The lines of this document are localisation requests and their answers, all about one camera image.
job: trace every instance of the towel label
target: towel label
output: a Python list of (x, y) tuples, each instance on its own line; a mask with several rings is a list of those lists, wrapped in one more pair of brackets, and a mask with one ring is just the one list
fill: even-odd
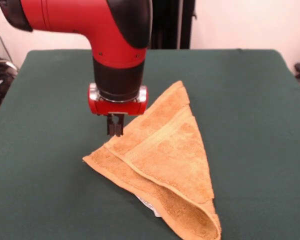
[(152, 206), (150, 203), (148, 203), (147, 201), (143, 200), (141, 197), (137, 196), (136, 197), (149, 209), (151, 209), (154, 212), (154, 215), (157, 218), (161, 218), (161, 215), (157, 212), (157, 210), (154, 208), (154, 206)]

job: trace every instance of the dark green table surface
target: dark green table surface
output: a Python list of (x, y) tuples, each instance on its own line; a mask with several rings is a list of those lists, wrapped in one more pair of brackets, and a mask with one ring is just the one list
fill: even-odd
[[(85, 163), (108, 140), (90, 113), (91, 52), (31, 52), (0, 108), (0, 240), (178, 239)], [(271, 50), (151, 50), (150, 103), (182, 80), (223, 240), (300, 240), (300, 87)]]

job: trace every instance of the red robot arm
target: red robot arm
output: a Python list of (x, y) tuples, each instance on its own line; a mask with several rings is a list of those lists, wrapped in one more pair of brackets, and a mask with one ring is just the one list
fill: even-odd
[[(141, 85), (151, 0), (0, 0), (0, 7), (15, 28), (78, 33), (89, 40), (95, 83), (88, 102), (92, 113), (108, 116), (108, 134), (123, 134), (124, 114), (144, 113), (148, 93)], [(112, 115), (119, 117), (117, 124)]]

